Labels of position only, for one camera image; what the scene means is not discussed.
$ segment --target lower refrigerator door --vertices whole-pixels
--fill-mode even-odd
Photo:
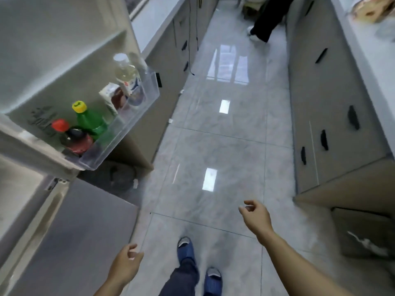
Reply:
[[[138,207],[80,179],[9,295],[87,296],[131,238]]]

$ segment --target green bottle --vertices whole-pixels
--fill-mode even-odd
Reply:
[[[77,123],[84,130],[88,131],[93,139],[98,139],[101,134],[106,132],[107,124],[103,117],[92,110],[88,110],[82,101],[76,101],[73,110],[77,113]]]

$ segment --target yellow bottle cap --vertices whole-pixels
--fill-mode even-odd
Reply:
[[[73,110],[76,111],[77,113],[83,113],[86,111],[87,107],[86,104],[82,101],[76,101],[73,106]]]

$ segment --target floor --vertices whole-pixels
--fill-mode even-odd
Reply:
[[[285,27],[269,44],[247,39],[236,1],[220,1],[155,159],[134,191],[141,212],[132,241],[145,252],[123,295],[158,295],[178,266],[176,244],[188,235],[201,280],[215,266],[224,296],[287,295],[266,250],[238,212],[262,201],[275,231],[355,295],[393,295],[374,261],[339,254],[328,209],[295,195]]]

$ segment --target white bottle cap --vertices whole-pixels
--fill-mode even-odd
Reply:
[[[128,55],[126,55],[125,53],[118,53],[115,54],[113,57],[114,61],[116,61],[117,64],[119,64],[119,66],[121,67],[125,67],[128,66],[130,61],[129,61],[129,57]]]

